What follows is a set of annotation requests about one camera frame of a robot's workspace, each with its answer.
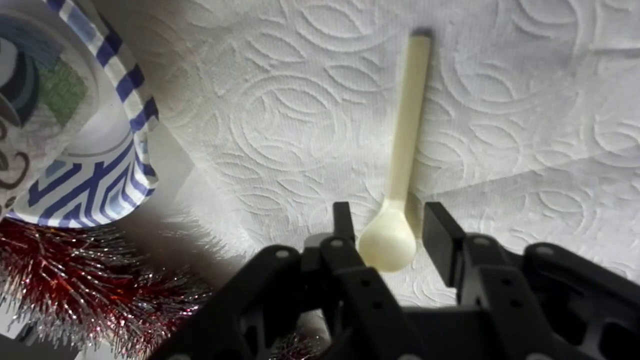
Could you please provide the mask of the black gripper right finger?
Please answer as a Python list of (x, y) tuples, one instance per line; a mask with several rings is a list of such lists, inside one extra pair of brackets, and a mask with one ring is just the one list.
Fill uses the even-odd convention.
[(460, 244), (465, 237), (465, 231), (460, 228), (460, 224), (443, 207), (442, 202), (424, 203), (422, 224), (422, 244), (431, 264), (435, 266), (442, 281), (447, 288), (454, 288), (460, 271)]

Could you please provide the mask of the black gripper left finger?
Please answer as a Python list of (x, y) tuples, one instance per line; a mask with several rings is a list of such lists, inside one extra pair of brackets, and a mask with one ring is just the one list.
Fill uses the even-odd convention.
[(353, 234), (350, 203), (335, 202), (332, 205), (332, 216), (333, 216), (333, 244), (335, 246), (353, 246), (355, 234)]

